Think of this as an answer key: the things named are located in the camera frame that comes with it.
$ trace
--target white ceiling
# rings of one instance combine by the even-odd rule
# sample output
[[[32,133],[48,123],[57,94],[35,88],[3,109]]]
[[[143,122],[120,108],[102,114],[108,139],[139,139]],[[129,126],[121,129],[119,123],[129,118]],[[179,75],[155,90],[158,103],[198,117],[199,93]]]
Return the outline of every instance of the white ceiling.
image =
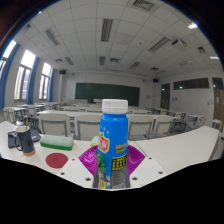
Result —
[[[118,71],[144,75],[146,78],[167,77],[204,69],[222,69],[207,38],[199,29],[189,29],[192,22],[175,8],[159,0],[149,0],[154,6],[147,12],[133,6],[135,0],[62,0],[38,14],[29,22],[31,28],[21,31],[14,40],[56,69],[77,71]],[[103,19],[113,19],[109,42],[101,42]],[[54,45],[46,33],[51,28],[60,45]],[[148,50],[161,38],[170,41],[155,53]],[[185,51],[177,50],[172,42],[181,39],[187,43]],[[200,54],[197,47],[206,54]],[[106,56],[105,66],[99,57]],[[69,65],[70,57],[75,65]],[[120,59],[119,63],[110,58]],[[186,60],[190,65],[179,66]],[[134,70],[134,62],[141,64]],[[165,72],[156,75],[151,68]]]

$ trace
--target bottle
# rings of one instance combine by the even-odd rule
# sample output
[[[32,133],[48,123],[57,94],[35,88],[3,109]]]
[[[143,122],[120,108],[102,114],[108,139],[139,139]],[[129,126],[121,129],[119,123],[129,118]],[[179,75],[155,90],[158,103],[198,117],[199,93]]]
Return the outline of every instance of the bottle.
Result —
[[[128,156],[127,100],[104,99],[97,148],[99,189],[125,188]]]

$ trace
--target curtain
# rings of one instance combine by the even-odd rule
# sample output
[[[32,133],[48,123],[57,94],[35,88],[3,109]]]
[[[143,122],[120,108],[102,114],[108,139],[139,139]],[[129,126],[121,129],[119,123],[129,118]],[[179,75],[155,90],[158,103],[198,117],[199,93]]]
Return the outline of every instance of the curtain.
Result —
[[[39,58],[36,57],[33,65],[33,69],[30,74],[30,81],[28,86],[28,95],[27,95],[27,104],[33,104],[33,90],[34,90],[34,83],[35,83],[35,77],[37,73],[37,66],[39,63]]]
[[[9,57],[7,58],[4,69],[2,71],[2,76],[0,80],[0,110],[2,110],[5,107],[5,86],[8,78],[8,73],[19,47],[20,45],[16,44],[15,47],[12,49]]]
[[[53,102],[53,89],[54,89],[54,68],[51,69],[50,84],[48,90],[48,102]]]

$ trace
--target window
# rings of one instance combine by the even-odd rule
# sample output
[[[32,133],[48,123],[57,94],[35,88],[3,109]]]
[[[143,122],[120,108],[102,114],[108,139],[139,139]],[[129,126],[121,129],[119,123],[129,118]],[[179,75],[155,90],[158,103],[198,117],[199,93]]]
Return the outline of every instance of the window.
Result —
[[[213,87],[216,89],[224,89],[222,78],[212,78]]]
[[[40,90],[39,90],[40,100],[47,99],[50,73],[51,73],[51,66],[45,62],[40,80]]]
[[[173,83],[174,90],[209,88],[208,78],[191,79]]]
[[[33,67],[33,62],[35,59],[35,55],[30,51],[26,50],[23,55],[19,71],[17,74],[16,85],[15,85],[15,100],[23,100],[27,99],[27,91],[30,79],[31,69]]]
[[[16,45],[16,42],[14,40],[12,40],[10,42],[10,44],[8,45],[5,53],[3,54],[2,59],[0,60],[0,79],[1,79],[1,76],[2,76],[2,71],[3,71],[4,66],[6,64],[7,58],[9,57],[9,55],[10,55],[12,49],[15,47],[15,45]]]

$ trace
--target door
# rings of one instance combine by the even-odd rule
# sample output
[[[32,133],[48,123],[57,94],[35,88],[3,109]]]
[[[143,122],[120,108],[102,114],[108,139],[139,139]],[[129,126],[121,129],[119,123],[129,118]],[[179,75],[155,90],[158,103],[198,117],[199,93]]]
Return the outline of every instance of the door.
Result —
[[[220,108],[221,108],[220,90],[214,88],[214,115],[213,115],[213,119],[220,120]]]
[[[169,110],[170,108],[170,84],[161,85],[161,103],[160,107]]]

